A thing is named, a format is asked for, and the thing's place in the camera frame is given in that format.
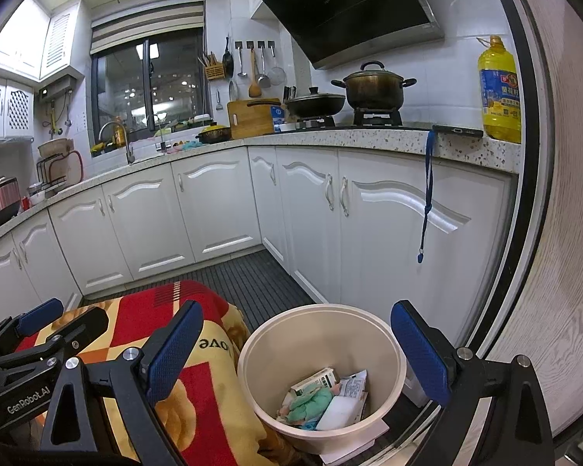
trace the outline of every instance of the screw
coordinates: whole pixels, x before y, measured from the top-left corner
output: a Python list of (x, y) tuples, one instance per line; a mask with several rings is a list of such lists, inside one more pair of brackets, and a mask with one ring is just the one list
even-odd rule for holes
[(516, 357), (516, 361), (523, 368), (528, 368), (531, 365), (531, 360), (522, 354), (520, 354), (519, 356)]
[(126, 361), (131, 361), (138, 357), (139, 350), (136, 347), (128, 347), (123, 351), (123, 359)]
[(470, 361), (473, 359), (474, 354), (468, 347), (460, 347), (457, 349), (457, 356), (463, 361)]
[(68, 370), (73, 370), (78, 364), (80, 363), (80, 359), (77, 357), (70, 357), (67, 362), (65, 363), (65, 367)]

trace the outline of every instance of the range hood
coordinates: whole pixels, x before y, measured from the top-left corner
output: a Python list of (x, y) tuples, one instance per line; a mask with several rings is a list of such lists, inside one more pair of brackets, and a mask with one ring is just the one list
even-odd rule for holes
[(317, 69), (444, 36), (426, 0), (263, 0)]

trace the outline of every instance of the window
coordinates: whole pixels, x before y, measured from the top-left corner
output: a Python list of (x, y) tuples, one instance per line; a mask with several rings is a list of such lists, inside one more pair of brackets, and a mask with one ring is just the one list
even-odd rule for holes
[(101, 138), (100, 131), (116, 117), (133, 142), (152, 138), (160, 130), (187, 129), (195, 115), (209, 112), (205, 72), (197, 60), (201, 54), (202, 28), (155, 35), (95, 54), (92, 145), (112, 139), (112, 127)]

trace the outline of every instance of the blue gripper pad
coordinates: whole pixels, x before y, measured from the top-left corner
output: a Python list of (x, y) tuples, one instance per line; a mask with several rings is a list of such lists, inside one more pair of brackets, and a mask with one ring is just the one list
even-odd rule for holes
[(63, 315), (63, 304), (55, 297), (19, 318), (16, 333), (20, 336), (31, 336), (44, 329), (48, 324), (60, 319)]
[(171, 394), (203, 329), (203, 309), (196, 301), (186, 302), (177, 314), (182, 317), (176, 323), (169, 323), (167, 327), (172, 330), (167, 331), (166, 341), (149, 365), (146, 396), (151, 406)]
[(447, 368), (401, 303), (391, 310), (391, 329), (427, 397), (447, 406), (451, 399)]

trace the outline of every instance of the gas burner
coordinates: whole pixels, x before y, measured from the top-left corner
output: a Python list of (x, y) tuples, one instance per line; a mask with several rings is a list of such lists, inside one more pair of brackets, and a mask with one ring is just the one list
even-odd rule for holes
[(354, 111), (354, 126), (403, 126), (403, 124), (399, 110), (365, 110), (360, 108)]
[(331, 116), (317, 119), (302, 119), (296, 123), (297, 130), (311, 131), (314, 129), (334, 128), (334, 119)]

